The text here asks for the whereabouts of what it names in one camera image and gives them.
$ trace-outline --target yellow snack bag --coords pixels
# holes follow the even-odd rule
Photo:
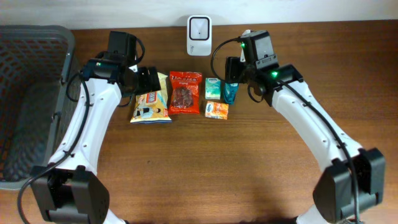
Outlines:
[[[205,116],[207,118],[227,119],[228,104],[207,101]]]
[[[136,104],[130,123],[151,124],[172,121],[167,111],[167,75],[158,72],[157,76],[161,90],[136,96]]]

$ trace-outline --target blue package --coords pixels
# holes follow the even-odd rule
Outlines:
[[[238,91],[239,84],[238,83],[225,83],[224,90],[223,90],[223,98],[225,103],[227,104],[234,104],[236,92]]]

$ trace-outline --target teal box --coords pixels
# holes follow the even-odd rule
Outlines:
[[[206,100],[219,100],[221,98],[221,80],[218,78],[206,78]]]

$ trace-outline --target teal package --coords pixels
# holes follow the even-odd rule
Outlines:
[[[221,98],[221,80],[218,78],[206,78],[206,100],[219,100]]]
[[[238,83],[225,83],[224,85],[224,90],[223,90],[223,98],[225,103],[227,104],[234,104],[235,102],[235,96],[236,92],[239,89],[239,84]]]

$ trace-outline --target small orange box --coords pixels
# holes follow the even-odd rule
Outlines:
[[[228,104],[216,103],[207,101],[205,116],[207,118],[227,119],[228,118]]]

